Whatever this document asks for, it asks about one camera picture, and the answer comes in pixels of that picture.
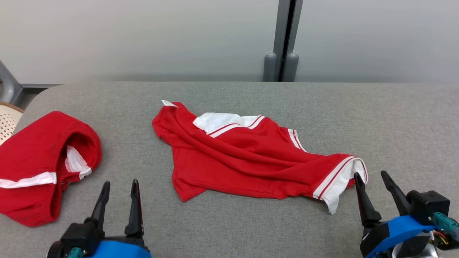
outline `laundry basket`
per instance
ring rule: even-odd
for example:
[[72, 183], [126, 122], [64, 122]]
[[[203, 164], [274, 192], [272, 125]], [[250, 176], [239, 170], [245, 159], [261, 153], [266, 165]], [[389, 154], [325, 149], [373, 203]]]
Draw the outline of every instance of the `laundry basket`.
[[11, 137], [22, 113], [24, 110], [0, 101], [0, 145]]

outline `red fabric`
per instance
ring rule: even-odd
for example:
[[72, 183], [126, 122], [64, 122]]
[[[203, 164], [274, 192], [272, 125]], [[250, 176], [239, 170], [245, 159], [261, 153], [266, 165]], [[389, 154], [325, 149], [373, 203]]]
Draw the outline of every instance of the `red fabric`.
[[54, 111], [33, 122], [0, 146], [0, 179], [18, 182], [55, 172], [57, 184], [5, 189], [0, 187], [0, 213], [29, 226], [55, 221], [62, 191], [79, 181], [65, 166], [67, 145], [73, 146], [94, 170], [101, 161], [101, 143], [87, 124]]
[[180, 102], [174, 104], [163, 107], [152, 125], [172, 146], [172, 182], [184, 202], [206, 189], [259, 198], [319, 198], [313, 196], [316, 188], [352, 157], [307, 153], [295, 147], [287, 128], [269, 118], [254, 129], [236, 127], [213, 138], [193, 124], [196, 115]]

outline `gray fabric surface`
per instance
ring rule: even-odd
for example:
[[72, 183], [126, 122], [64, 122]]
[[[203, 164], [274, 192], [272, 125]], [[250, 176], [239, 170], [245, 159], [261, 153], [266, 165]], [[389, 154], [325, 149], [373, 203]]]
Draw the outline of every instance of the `gray fabric surface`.
[[[106, 234], [127, 224], [130, 184], [140, 182], [145, 242], [153, 257], [361, 257], [355, 188], [345, 191], [335, 215], [316, 200], [256, 199], [206, 191], [182, 203], [175, 193], [169, 145], [151, 120], [161, 99], [190, 111], [263, 114], [298, 130], [309, 152], [351, 153], [369, 172], [367, 192], [384, 219], [397, 215], [380, 171], [407, 193], [436, 190], [459, 218], [459, 87], [412, 84], [244, 82], [116, 82], [63, 85], [38, 95], [17, 131], [63, 111], [89, 124], [102, 142], [93, 174], [63, 194], [59, 219], [27, 228], [0, 215], [0, 257], [44, 257], [71, 222], [92, 212], [102, 183], [112, 183]], [[458, 251], [442, 252], [446, 258]]]

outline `clothing tag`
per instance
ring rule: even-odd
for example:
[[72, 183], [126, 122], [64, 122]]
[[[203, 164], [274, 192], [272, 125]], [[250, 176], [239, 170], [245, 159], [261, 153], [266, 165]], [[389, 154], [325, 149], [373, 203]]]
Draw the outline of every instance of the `clothing tag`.
[[163, 103], [165, 106], [168, 106], [168, 107], [178, 107], [178, 106], [172, 104], [172, 103], [169, 102], [169, 101], [165, 101], [165, 100], [161, 100], [161, 101], [162, 101], [162, 103]]

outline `teal connector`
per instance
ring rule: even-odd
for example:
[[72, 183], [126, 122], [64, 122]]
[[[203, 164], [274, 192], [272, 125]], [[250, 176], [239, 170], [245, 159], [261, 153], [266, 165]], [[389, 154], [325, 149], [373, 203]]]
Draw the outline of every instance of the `teal connector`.
[[433, 214], [432, 223], [442, 230], [451, 234], [451, 236], [457, 240], [459, 237], [458, 224], [445, 216], [443, 213], [436, 212]]
[[81, 248], [74, 247], [68, 254], [67, 258], [83, 258], [83, 250], [81, 250]]

